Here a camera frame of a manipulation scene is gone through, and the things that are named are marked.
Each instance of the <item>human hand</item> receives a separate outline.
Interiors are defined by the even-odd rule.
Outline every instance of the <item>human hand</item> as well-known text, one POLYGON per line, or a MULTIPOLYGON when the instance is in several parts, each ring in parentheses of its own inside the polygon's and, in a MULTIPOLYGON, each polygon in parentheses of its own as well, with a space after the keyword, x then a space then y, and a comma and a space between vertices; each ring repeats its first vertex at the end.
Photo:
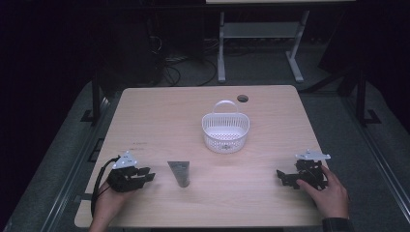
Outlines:
POLYGON ((349 196, 337 176, 325 166, 321 166, 328 179, 325 189, 317 190, 303 180, 296 183, 313 198, 324 218, 349 218, 349 196))
POLYGON ((124 206, 136 192, 117 192, 112 189, 107 182, 104 182, 99 189, 99 198, 96 202, 94 218, 90 225, 90 232, 105 231, 109 223, 117 216, 124 206))

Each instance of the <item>gray floor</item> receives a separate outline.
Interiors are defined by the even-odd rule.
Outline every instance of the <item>gray floor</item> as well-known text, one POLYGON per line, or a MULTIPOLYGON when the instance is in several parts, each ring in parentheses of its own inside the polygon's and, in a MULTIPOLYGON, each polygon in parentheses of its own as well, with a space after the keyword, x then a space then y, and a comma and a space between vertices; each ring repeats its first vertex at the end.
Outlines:
MULTIPOLYGON (((304 89, 328 76, 317 68, 326 46, 302 44, 297 61, 306 81, 296 83, 284 55, 290 45, 264 44, 256 49, 253 47, 246 55, 226 56, 227 81, 224 85, 286 84, 304 89)), ((216 64, 216 54, 207 58, 216 64)), ((198 85, 212 77, 215 71, 208 62, 196 61, 182 62, 173 68, 181 73, 177 86, 198 85)), ((176 79, 176 72, 169 71, 176 79)), ((220 84, 214 78, 207 85, 220 84)), ((158 86, 169 86, 169 83, 164 79, 158 86)), ((350 217, 356 230, 410 231, 408 218, 403 213, 409 202, 405 193, 410 192, 409 133, 389 110, 380 93, 369 84, 366 108, 373 109, 382 124, 363 128, 353 116, 355 95, 341 98, 336 93, 337 86, 336 81, 314 94, 301 94, 300 97, 322 151, 332 155, 328 161, 330 168, 349 190, 350 217), (380 165, 378 160, 385 160, 388 165, 380 165), (395 182, 395 177, 402 189, 390 184, 395 182), (399 204, 400 197, 407 205, 399 204)), ((102 118, 91 127, 90 123, 80 122, 84 111, 92 107, 91 86, 84 87, 16 207, 9 231, 86 231, 75 227, 73 219, 94 168, 94 163, 87 160, 98 155, 93 152, 94 146, 105 137, 120 97, 121 92, 118 92, 102 103, 102 118)), ((109 231, 123 229, 111 228, 109 231)), ((285 228, 284 231, 316 232, 321 228, 285 228)))

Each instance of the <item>white mount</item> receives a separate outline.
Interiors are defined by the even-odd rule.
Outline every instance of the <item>white mount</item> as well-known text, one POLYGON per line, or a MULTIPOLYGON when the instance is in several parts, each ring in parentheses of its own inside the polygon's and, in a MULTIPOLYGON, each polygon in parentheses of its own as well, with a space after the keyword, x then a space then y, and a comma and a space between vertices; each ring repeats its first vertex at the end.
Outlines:
POLYGON ((112 165, 112 169, 135 166, 136 164, 136 159, 132 156, 130 151, 127 151, 114 163, 114 165, 112 165))
POLYGON ((307 149, 304 154, 295 155, 295 157, 300 160, 328 160, 331 158, 331 155, 325 155, 320 152, 310 151, 307 149))

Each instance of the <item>metal frame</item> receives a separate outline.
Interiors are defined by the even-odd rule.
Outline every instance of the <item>metal frame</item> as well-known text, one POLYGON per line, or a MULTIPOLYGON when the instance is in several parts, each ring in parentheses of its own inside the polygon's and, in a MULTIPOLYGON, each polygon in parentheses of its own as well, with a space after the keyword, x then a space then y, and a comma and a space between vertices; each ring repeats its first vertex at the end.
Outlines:
POLYGON ((304 11, 299 22, 258 22, 258 23, 225 23, 224 12, 220 13, 220 51, 218 54, 218 82, 226 81, 223 60, 223 40, 226 38, 294 38, 295 43, 286 58, 295 76, 296 82, 304 82, 295 56, 304 34, 309 11, 304 11))

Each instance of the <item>white basket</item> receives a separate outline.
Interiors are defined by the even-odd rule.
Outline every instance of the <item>white basket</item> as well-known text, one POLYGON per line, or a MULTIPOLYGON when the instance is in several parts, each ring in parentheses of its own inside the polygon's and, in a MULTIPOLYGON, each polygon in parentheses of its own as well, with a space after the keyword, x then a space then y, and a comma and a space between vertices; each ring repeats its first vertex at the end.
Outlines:
POLYGON ((238 106, 233 101, 220 101, 215 104, 212 113, 202 118, 202 129, 206 146, 216 153, 234 153, 242 149, 247 140, 249 118, 239 113, 238 106), (216 113, 221 104, 233 104, 234 113, 216 113))

